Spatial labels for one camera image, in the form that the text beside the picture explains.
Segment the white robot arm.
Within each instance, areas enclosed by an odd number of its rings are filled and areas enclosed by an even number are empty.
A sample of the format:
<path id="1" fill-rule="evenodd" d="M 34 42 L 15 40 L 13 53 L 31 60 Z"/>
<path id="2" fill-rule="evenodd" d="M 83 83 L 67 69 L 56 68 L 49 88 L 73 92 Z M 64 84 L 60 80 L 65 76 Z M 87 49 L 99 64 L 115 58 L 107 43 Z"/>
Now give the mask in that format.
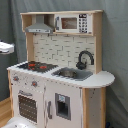
<path id="1" fill-rule="evenodd" d="M 0 53 L 1 54 L 10 54 L 14 52 L 14 45 L 7 44 L 5 42 L 0 42 Z"/>

